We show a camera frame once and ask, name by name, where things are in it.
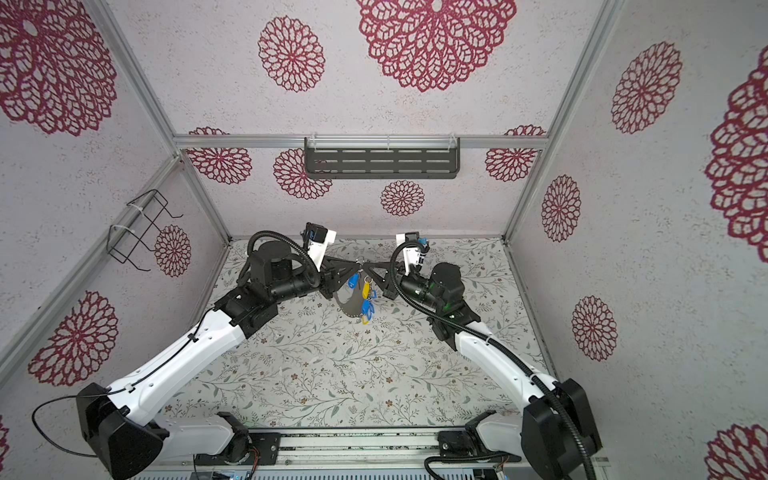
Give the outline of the blue key tag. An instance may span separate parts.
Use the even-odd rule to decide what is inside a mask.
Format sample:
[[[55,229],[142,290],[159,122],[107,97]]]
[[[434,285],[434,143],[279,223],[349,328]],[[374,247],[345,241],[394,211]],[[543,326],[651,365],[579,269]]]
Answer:
[[[367,316],[369,320],[372,320],[375,315],[375,307],[371,300],[364,300],[361,309],[362,316]]]
[[[347,281],[347,285],[350,289],[355,289],[359,283],[360,275],[358,273],[354,274],[349,278]]]

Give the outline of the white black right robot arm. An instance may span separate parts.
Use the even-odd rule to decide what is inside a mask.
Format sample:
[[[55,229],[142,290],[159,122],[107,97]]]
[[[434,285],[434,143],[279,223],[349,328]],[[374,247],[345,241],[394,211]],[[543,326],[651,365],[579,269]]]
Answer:
[[[542,479],[567,479],[577,468],[596,478],[592,457],[602,442],[585,390],[574,380],[545,374],[496,339],[464,299],[458,266],[437,264],[429,276],[397,262],[366,262],[362,267],[390,299],[401,298],[425,314],[438,340],[473,362],[510,399],[518,416],[506,419],[488,411],[462,431],[443,431],[433,464],[524,460]]]

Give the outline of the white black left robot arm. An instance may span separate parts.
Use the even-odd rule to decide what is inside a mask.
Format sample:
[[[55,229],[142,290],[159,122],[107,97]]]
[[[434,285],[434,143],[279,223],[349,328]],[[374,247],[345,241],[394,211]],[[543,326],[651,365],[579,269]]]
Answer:
[[[327,246],[258,233],[235,288],[189,332],[108,387],[92,383],[77,395],[82,436],[112,478],[130,479],[156,462],[197,455],[231,464],[248,458],[249,429],[233,414],[168,420],[160,411],[210,363],[275,318],[281,302],[315,291],[332,298],[360,270],[358,262],[326,256]]]

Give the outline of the dark grey wall shelf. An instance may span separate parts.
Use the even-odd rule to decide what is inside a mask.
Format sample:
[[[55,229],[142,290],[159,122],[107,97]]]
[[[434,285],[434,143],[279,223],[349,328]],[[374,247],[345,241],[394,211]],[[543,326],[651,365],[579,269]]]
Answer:
[[[436,142],[346,142],[307,137],[304,168],[314,180],[445,180],[461,167],[461,142],[448,137]]]

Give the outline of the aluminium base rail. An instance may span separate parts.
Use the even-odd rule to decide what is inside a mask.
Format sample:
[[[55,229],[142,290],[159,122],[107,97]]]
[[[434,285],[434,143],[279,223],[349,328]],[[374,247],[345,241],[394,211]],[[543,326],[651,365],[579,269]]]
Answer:
[[[254,429],[254,447],[229,464],[207,455],[164,461],[138,479],[537,479],[508,453],[480,460],[464,427]]]

